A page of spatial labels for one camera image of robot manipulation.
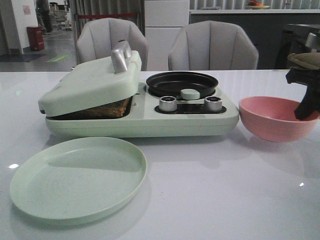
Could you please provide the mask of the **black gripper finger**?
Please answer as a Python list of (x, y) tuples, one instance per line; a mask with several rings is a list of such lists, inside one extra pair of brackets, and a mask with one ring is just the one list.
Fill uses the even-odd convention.
[(320, 112), (320, 70), (292, 68), (285, 77), (288, 84), (306, 86), (305, 95), (294, 110), (295, 118), (305, 120), (314, 111)]

